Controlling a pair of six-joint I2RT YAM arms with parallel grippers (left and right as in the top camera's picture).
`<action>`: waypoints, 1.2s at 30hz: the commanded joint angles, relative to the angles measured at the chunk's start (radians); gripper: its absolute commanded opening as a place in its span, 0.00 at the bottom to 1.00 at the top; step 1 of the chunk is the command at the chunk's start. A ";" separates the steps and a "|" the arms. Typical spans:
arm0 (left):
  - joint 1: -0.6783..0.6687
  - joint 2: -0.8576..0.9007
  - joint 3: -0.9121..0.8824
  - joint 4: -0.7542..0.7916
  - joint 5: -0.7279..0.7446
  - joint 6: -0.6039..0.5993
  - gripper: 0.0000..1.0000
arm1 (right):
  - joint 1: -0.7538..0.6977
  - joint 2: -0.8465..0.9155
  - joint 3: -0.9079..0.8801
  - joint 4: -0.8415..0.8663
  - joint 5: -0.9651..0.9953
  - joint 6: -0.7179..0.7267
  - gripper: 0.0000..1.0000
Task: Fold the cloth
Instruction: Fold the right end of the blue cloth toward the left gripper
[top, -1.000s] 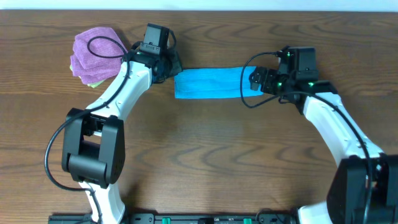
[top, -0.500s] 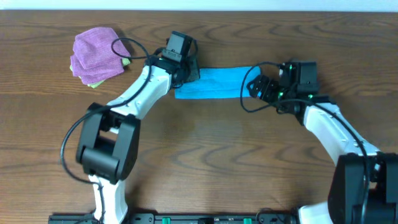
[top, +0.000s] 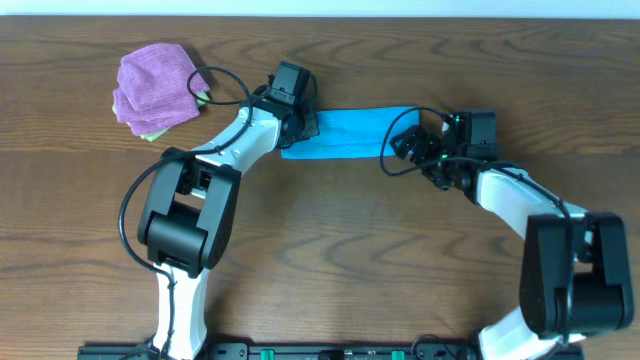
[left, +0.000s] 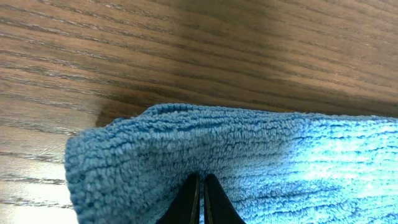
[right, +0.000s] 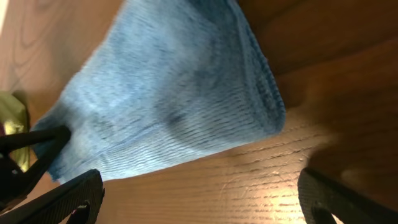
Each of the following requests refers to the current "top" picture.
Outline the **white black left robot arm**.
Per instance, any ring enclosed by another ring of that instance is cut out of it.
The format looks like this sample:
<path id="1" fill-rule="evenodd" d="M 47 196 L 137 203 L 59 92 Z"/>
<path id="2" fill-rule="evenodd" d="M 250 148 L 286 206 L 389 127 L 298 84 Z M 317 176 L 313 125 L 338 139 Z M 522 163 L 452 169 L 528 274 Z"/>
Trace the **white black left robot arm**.
<path id="1" fill-rule="evenodd" d="M 203 353 L 208 277 L 229 243 L 242 176 L 263 155 L 318 135 L 316 97 L 315 76 L 281 62 L 220 134 L 190 151 L 166 150 L 150 170 L 137 230 L 159 284 L 149 358 Z"/>

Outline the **blue microfiber cloth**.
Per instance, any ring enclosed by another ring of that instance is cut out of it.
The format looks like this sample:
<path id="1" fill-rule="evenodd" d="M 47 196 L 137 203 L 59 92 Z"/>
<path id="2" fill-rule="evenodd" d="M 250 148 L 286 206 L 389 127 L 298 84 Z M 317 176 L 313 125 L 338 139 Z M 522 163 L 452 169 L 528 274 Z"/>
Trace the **blue microfiber cloth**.
<path id="1" fill-rule="evenodd" d="M 326 110 L 317 113 L 319 135 L 281 151 L 288 160 L 372 158 L 380 154 L 392 121 L 408 107 Z"/>

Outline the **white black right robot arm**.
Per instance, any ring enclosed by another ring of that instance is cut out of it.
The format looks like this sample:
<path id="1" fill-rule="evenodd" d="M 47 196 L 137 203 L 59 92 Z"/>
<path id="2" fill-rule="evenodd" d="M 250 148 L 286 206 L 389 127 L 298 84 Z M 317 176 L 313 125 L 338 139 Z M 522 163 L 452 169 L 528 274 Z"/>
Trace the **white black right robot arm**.
<path id="1" fill-rule="evenodd" d="M 524 241 L 519 305 L 477 332 L 453 359 L 581 358 L 578 343 L 627 328 L 634 298 L 625 226 L 610 212 L 564 201 L 500 157 L 491 111 L 440 113 L 434 134 L 386 132 L 384 148 L 437 188 L 456 188 Z"/>

